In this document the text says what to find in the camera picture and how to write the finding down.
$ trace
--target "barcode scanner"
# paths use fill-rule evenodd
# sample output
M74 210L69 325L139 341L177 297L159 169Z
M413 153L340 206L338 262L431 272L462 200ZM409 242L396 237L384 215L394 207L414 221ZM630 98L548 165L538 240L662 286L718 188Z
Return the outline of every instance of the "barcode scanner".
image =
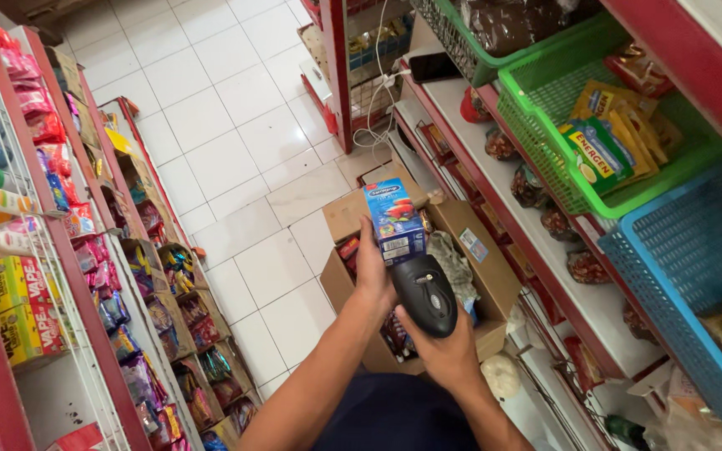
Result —
M433 255L421 255L389 266L400 302L414 323L436 338L456 329L458 306L445 272Z

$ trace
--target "aisle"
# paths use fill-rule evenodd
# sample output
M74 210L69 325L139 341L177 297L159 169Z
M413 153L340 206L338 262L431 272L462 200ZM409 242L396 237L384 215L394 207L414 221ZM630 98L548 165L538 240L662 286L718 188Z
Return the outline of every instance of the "aisle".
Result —
M300 0L111 0L66 25L97 103L126 96L268 398L333 322L321 208L378 164L343 155L300 81ZM380 161L387 152L376 151Z

